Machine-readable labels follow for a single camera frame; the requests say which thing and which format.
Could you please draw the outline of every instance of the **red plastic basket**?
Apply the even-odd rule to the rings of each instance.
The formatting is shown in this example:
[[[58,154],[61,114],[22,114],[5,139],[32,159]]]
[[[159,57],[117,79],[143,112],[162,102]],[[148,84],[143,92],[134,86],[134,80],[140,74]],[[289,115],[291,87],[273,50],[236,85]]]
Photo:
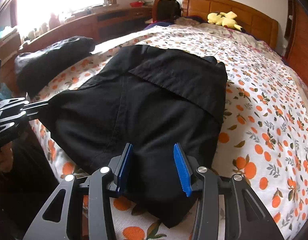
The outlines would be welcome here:
[[[136,8],[136,7],[142,7],[143,4],[144,4],[143,2],[131,2],[130,6],[132,6],[133,8]]]

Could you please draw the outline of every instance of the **bed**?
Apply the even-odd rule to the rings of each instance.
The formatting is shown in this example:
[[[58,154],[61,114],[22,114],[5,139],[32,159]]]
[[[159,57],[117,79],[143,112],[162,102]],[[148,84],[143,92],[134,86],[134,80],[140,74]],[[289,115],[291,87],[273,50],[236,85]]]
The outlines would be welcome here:
[[[147,44],[182,49],[225,63],[228,82],[224,123],[212,169],[222,176],[242,174],[273,216],[285,239],[293,239],[308,219],[308,89],[272,50],[277,21],[231,0],[183,0],[183,16],[206,19],[211,11],[234,11],[238,23],[254,37],[200,24],[155,26],[97,45],[93,55],[56,76],[35,100],[79,88],[99,73],[121,47]],[[51,139],[39,120],[32,130],[58,180],[85,176]],[[117,239],[190,239],[196,206],[176,227],[168,229],[142,207],[124,197],[111,200]],[[224,238],[224,206],[220,202],[219,239]]]

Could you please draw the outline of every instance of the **red bowl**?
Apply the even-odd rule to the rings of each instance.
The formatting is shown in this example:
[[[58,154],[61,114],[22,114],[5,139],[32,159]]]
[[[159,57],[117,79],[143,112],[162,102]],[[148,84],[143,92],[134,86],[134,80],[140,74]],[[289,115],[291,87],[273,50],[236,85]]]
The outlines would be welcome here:
[[[136,8],[136,7],[142,7],[143,4],[144,4],[143,2],[131,2],[130,6],[132,6],[133,8]]]

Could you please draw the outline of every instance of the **headboard panel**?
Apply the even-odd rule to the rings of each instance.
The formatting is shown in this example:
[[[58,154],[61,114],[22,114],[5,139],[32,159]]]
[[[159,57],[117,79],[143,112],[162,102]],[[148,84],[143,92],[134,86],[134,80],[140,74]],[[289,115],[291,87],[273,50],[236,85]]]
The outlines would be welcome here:
[[[235,19],[248,33],[265,41],[272,49],[276,48],[278,22],[266,14],[232,0],[183,0],[182,16],[200,16],[207,21],[211,12],[233,11],[238,15]]]

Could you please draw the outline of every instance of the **black pants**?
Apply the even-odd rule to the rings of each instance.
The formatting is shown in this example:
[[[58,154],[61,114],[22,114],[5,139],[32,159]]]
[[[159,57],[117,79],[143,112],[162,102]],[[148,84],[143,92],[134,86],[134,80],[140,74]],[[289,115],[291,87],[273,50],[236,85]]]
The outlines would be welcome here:
[[[41,148],[13,141],[13,168],[0,175],[0,239],[23,236],[58,181]]]

